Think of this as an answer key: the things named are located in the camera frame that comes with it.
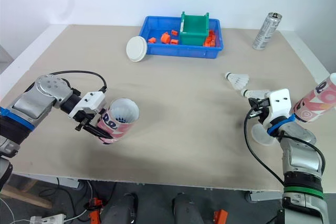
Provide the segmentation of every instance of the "green ring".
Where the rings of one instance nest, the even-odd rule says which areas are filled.
[[[311,189],[308,187],[301,187],[301,186],[287,186],[284,189],[284,192],[297,192],[297,193],[306,193],[306,194],[310,194],[310,195],[315,195],[321,199],[324,199],[324,195],[323,192],[315,190],[315,189]]]

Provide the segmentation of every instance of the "blue ring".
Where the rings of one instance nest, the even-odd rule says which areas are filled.
[[[267,130],[268,135],[272,134],[273,131],[275,131],[276,129],[280,128],[280,126],[284,125],[285,123],[289,123],[289,122],[293,122],[295,121],[295,114],[292,114],[289,118],[287,118],[286,120],[283,120],[275,125],[273,125],[271,128],[269,128]]]
[[[33,131],[35,129],[35,126],[33,126],[31,123],[29,123],[28,121],[22,119],[18,115],[12,113],[10,110],[5,109],[3,107],[0,107],[0,115],[13,119],[14,121],[22,124],[23,126],[27,127],[28,129],[30,129],[31,131]]]

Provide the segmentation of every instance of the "black cable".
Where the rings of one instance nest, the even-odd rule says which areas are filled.
[[[99,91],[102,91],[103,93],[106,92],[106,89],[107,89],[107,84],[106,84],[106,81],[105,79],[103,78],[103,76],[101,76],[100,74],[98,73],[95,73],[95,72],[92,72],[92,71],[86,71],[86,70],[66,70],[66,71],[58,71],[58,72],[54,72],[54,73],[50,73],[52,75],[57,75],[57,74],[62,74],[62,73],[88,73],[88,74],[92,74],[94,76],[98,76],[102,81],[103,81],[103,87],[99,90]],[[63,81],[65,81],[68,85],[68,87],[70,87],[70,83],[68,80],[66,79],[63,79]],[[25,92],[29,91],[33,86],[34,86],[34,82],[25,90]]]
[[[284,181],[270,169],[263,161],[260,160],[260,158],[255,154],[255,152],[252,150],[250,143],[248,141],[248,136],[247,136],[247,121],[250,119],[250,114],[252,111],[257,108],[257,105],[254,105],[246,114],[246,117],[244,119],[244,137],[245,137],[245,142],[247,145],[248,150],[251,152],[252,156],[267,170],[269,171],[283,186],[285,185]]]
[[[80,197],[80,199],[77,201],[77,203],[75,204],[75,209],[77,207],[77,205],[86,197],[86,194],[88,193],[88,189],[89,189],[89,186],[87,183],[85,183],[85,192],[84,194]],[[81,219],[80,217],[77,218],[77,220],[79,220],[80,222],[88,222],[90,220],[90,218],[86,219],[86,220],[83,220]]]
[[[69,83],[69,81],[68,81],[67,79],[62,78],[62,80],[65,81],[65,82],[67,83],[67,85],[68,85],[69,88],[71,88],[70,83]]]
[[[95,186],[93,185],[93,183],[91,183],[91,181],[88,181],[88,183],[90,183],[90,185],[91,185],[91,187],[92,187],[92,191],[94,192],[94,194],[96,195],[96,197],[97,197],[98,199],[101,199],[101,197],[100,197],[98,191],[96,190]]]
[[[54,72],[54,73],[50,73],[53,74],[54,76],[57,74],[62,74],[62,73],[88,73],[88,74],[93,74],[94,76],[98,76],[104,83],[103,88],[107,88],[107,84],[105,79],[103,78],[103,76],[101,76],[98,73],[92,72],[92,71],[85,71],[85,70],[66,70],[66,71],[58,71],[58,72]]]
[[[323,153],[322,153],[316,146],[314,146],[314,145],[312,145],[311,143],[308,143],[308,142],[306,142],[306,141],[304,141],[304,140],[302,140],[302,139],[299,139],[299,138],[297,138],[297,137],[294,137],[294,136],[282,135],[282,137],[293,139],[293,140],[295,140],[295,141],[298,141],[298,142],[300,142],[300,143],[302,143],[302,144],[306,144],[306,145],[308,145],[309,147],[313,148],[313,149],[320,155],[320,157],[321,157],[321,160],[322,160],[321,174],[324,173],[324,169],[326,168],[326,159],[325,159]]]
[[[57,179],[57,187],[56,188],[48,188],[48,189],[42,190],[38,193],[38,196],[39,197],[49,197],[51,195],[54,195],[57,192],[57,190],[59,189],[59,179],[58,178],[56,178],[56,179]],[[51,191],[51,190],[54,190],[54,191],[50,194],[43,194],[44,192]]]
[[[109,197],[108,200],[106,201],[105,205],[107,205],[107,204],[110,202],[110,200],[112,199],[113,193],[114,193],[114,191],[116,190],[116,189],[115,189],[116,186],[117,186],[117,182],[114,182],[114,185],[113,185],[113,188],[112,188],[110,197]]]
[[[48,188],[48,189],[42,190],[42,191],[40,191],[40,193],[38,194],[38,196],[39,197],[49,197],[49,196],[54,195],[59,190],[64,191],[69,196],[69,199],[70,199],[70,202],[71,202],[72,211],[74,212],[73,216],[74,217],[78,216],[78,214],[76,213],[76,208],[75,208],[74,200],[73,200],[71,194],[69,193],[68,190],[61,188],[60,184],[59,184],[59,178],[56,178],[56,179],[57,179],[57,187],[56,188],[52,187],[52,188]],[[45,193],[47,191],[51,191],[51,190],[53,190],[52,193],[50,193],[50,194],[43,194],[43,193]]]
[[[269,221],[266,222],[266,224],[270,224],[272,223],[272,221],[274,221],[278,216],[275,215],[272,219],[270,219]]]

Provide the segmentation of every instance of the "blue plastic tray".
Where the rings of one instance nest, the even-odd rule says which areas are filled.
[[[209,19],[209,29],[214,30],[216,34],[216,47],[170,45],[161,43],[161,35],[166,31],[170,35],[172,30],[178,31],[178,36],[171,35],[171,39],[179,39],[180,26],[181,17],[147,16],[139,36],[143,37],[146,41],[152,37],[156,38],[156,43],[148,43],[147,54],[215,59],[218,53],[223,50],[224,45],[220,29],[221,25],[218,19]]]

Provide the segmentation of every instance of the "paper cup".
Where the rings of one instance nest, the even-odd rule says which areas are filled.
[[[104,144],[112,144],[132,127],[140,115],[139,107],[128,98],[114,100],[106,112],[101,116],[97,127],[108,132],[113,139],[99,138]]]
[[[293,107],[296,118],[312,122],[336,106],[336,73],[332,73]]]

